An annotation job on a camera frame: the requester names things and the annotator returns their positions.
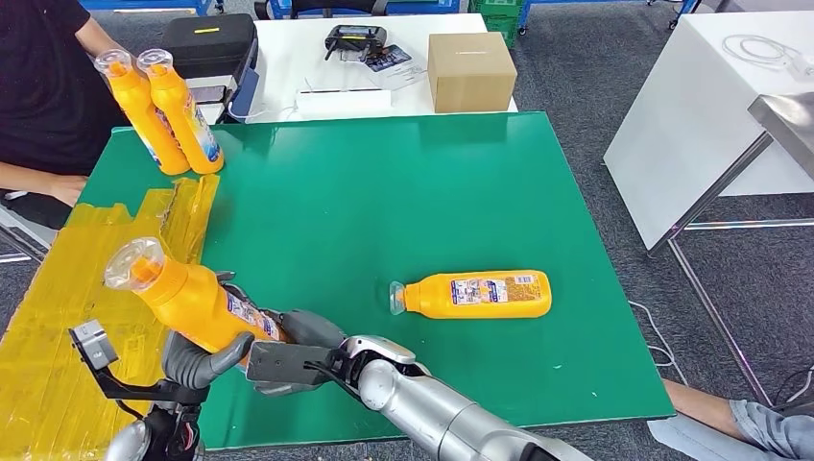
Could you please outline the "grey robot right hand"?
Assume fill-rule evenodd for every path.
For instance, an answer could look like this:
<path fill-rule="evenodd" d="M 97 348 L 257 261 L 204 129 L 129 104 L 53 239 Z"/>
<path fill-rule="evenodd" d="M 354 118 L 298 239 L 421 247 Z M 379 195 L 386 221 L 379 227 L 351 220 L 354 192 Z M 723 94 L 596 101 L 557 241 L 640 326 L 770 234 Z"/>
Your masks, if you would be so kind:
<path fill-rule="evenodd" d="M 339 347 L 347 338 L 339 327 L 314 312 L 301 309 L 281 312 L 260 308 L 243 288 L 232 282 L 235 277 L 232 271 L 218 271 L 215 276 L 229 294 L 235 295 L 272 321 L 279 331 L 280 341 L 332 349 Z"/>

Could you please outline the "person's right hand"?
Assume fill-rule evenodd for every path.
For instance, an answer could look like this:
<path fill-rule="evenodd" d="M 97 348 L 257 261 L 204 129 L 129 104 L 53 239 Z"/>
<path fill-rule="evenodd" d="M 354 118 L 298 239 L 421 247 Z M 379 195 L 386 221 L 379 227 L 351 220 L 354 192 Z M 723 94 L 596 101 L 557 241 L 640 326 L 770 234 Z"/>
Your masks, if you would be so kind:
<path fill-rule="evenodd" d="M 86 176 L 53 175 L 49 183 L 48 194 L 73 207 L 78 202 L 86 182 Z"/>

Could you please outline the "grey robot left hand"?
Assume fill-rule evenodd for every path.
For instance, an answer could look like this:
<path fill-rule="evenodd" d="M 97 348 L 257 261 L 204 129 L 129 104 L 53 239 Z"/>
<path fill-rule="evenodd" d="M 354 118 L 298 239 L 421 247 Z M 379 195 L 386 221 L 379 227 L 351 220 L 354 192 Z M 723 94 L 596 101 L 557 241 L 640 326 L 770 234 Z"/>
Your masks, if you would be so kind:
<path fill-rule="evenodd" d="M 166 377 L 193 390 L 203 390 L 217 377 L 235 367 L 249 353 L 255 337 L 238 333 L 224 348 L 208 352 L 180 333 L 171 330 L 166 338 L 161 368 Z"/>

